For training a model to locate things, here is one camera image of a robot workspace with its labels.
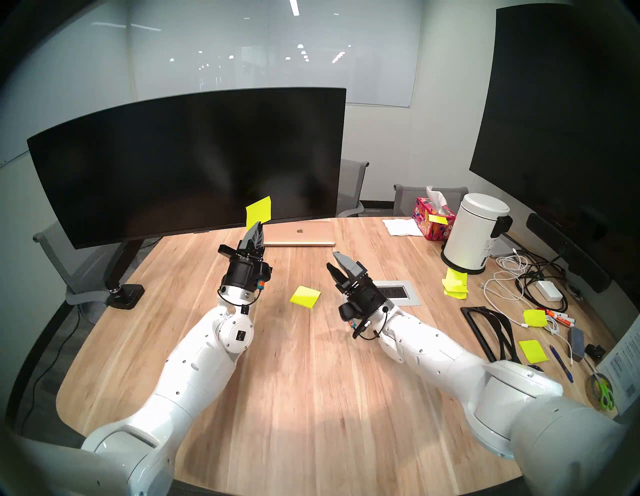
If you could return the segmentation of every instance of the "whiteboard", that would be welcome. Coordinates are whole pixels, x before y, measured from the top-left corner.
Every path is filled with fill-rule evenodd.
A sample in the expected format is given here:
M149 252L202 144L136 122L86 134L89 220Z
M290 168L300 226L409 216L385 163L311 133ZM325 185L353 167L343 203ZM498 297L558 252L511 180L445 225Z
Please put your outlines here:
M421 17L422 0L103 3L44 42L2 89L0 166L56 124L183 93L334 86L348 103L410 107Z
M293 1L298 16L289 0L134 3L131 22L151 28L131 31L138 98L335 86L350 103L411 106L421 0Z

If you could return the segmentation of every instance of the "paper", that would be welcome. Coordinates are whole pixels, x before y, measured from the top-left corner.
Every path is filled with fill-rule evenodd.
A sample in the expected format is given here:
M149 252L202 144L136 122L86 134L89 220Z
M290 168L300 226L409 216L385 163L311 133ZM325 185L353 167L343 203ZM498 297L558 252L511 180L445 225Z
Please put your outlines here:
M267 196L262 200L249 205L246 208L246 229L249 230L253 225L260 221L263 224L271 220L271 197Z
M457 279L443 279L442 285L444 286L444 289L446 289L447 291L469 292L469 290L467 289L467 286L462 284Z
M429 221L444 225L448 224L447 218L440 215L429 214Z
M438 211L438 214L446 213L444 206L447 204L447 199L441 192L433 191L431 186L427 186L427 196L431 200L433 207Z
M289 301L296 305L313 308L319 296L320 291L305 286L298 286L298 289L296 289L296 292L291 296Z
M524 323L531 327L544 327L547 325L547 315L544 310L525 310Z
M467 298L467 293L466 292L447 291L445 289L444 290L444 294L446 294L447 296L451 296L453 298L458 298L459 300L465 300Z
M618 413L625 413L640 394L640 316L596 369L611 382Z
M445 278L460 281L464 286L467 285L467 273L458 272L457 270L453 270L451 267L447 268L447 275Z
M413 219L383 220L391 236L422 236L422 232Z
M522 348L524 356L527 357L530 364L538 364L548 360L545 355L545 351L537 340L532 339L530 341L518 341L518 344Z
M442 279L442 285L444 286L444 294L458 300L464 300L469 292L467 274L452 268L447 268L447 276Z

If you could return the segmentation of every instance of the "gold laptop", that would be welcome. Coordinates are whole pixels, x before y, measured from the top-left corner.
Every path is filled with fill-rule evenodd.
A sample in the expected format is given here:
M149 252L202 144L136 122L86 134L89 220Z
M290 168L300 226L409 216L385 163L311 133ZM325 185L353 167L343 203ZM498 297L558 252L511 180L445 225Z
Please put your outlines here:
M265 224L265 246L335 246L335 231L330 220L305 220Z

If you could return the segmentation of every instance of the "black monitor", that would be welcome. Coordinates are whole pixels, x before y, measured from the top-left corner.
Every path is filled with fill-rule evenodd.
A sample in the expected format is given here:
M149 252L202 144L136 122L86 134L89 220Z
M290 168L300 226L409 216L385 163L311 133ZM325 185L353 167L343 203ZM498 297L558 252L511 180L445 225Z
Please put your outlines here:
M75 248L336 214L344 88L193 93L102 110L27 140Z
M613 279L638 305L640 86L621 55L576 7L498 9L470 169L529 206L527 226L595 291Z

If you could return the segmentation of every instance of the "mesh chair back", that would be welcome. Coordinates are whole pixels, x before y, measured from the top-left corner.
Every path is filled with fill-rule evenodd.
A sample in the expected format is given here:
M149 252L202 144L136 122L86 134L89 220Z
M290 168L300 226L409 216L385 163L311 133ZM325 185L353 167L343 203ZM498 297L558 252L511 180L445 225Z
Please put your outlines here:
M364 173L369 162L356 162L354 160L340 160L340 180L338 182L338 204L336 215L345 210L358 207Z
M447 199L447 206L456 214L460 208L462 198L469 192L466 186L460 188L432 188L434 191L441 192ZM427 188L415 188L411 186L403 186L402 184L394 184L396 197L394 198L394 216L410 217L415 208L416 198L426 197Z
M104 272L118 243L76 250L59 222L34 235L33 240L75 294L105 289ZM136 258L133 264L135 269L140 261Z

